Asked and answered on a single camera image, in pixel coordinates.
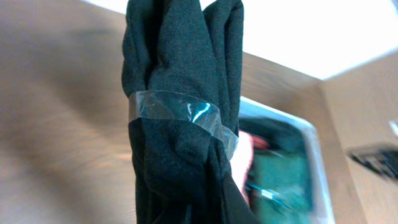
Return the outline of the dark green garment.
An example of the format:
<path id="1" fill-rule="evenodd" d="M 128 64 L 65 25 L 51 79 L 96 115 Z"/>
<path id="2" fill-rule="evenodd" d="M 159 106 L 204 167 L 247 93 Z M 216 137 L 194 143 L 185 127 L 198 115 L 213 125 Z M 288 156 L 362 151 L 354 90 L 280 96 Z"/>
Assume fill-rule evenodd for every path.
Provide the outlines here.
<path id="1" fill-rule="evenodd" d="M 255 154 L 246 186 L 260 223 L 310 223 L 312 178 L 304 154 Z"/>

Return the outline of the pink printed t-shirt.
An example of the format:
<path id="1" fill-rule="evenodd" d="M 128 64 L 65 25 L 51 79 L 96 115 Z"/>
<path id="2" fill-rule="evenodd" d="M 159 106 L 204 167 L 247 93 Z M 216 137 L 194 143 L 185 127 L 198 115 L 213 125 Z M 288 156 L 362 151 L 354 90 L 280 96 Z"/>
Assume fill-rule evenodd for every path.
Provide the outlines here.
<path id="1" fill-rule="evenodd" d="M 262 138 L 253 136 L 240 130 L 238 145 L 232 159 L 230 160 L 230 164 L 232 178 L 246 203 L 249 203 L 249 199 L 245 192 L 244 186 L 254 157 L 255 147 L 258 149 L 268 149 L 269 144 Z"/>

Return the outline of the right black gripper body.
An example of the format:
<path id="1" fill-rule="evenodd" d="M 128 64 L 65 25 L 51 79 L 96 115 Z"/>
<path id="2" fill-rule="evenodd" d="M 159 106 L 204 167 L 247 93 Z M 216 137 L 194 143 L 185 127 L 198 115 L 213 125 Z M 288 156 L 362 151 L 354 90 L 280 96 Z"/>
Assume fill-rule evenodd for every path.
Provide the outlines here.
<path id="1" fill-rule="evenodd" d="M 383 179 L 397 180 L 397 146 L 380 143 L 353 147 L 346 155 L 355 163 Z"/>

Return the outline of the dark navy garment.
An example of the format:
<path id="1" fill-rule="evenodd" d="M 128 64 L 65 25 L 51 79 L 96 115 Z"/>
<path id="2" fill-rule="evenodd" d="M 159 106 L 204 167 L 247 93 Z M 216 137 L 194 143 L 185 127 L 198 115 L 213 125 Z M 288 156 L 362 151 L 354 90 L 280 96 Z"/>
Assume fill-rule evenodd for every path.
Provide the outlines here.
<path id="1" fill-rule="evenodd" d="M 256 150 L 305 154 L 303 135 L 291 124 L 270 118 L 242 118 L 239 128 L 252 137 Z"/>

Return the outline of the black garment with tape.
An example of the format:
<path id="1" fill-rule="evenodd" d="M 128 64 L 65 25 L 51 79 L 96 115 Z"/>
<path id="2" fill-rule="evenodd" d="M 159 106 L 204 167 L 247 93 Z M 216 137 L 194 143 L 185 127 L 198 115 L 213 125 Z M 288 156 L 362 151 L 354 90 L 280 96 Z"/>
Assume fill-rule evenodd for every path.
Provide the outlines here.
<path id="1" fill-rule="evenodd" d="M 238 136 L 241 1 L 129 1 L 121 83 L 155 118 L 129 122 L 138 223 L 256 223 L 226 155 Z"/>

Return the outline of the clear plastic storage bin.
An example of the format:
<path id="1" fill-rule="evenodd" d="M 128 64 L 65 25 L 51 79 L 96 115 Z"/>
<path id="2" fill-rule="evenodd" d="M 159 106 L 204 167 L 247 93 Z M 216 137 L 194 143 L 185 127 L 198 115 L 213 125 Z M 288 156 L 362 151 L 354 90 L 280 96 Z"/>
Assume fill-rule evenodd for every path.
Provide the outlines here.
<path id="1" fill-rule="evenodd" d="M 302 118 L 279 111 L 245 97 L 241 97 L 240 102 L 239 120 L 242 118 L 270 118 L 291 124 L 302 133 L 305 141 L 304 155 L 307 158 L 310 177 L 312 178 L 312 211 L 308 214 L 310 223 L 334 224 L 333 207 L 323 165 L 320 143 L 315 127 Z M 278 153 L 254 149 L 254 155 L 264 152 Z"/>

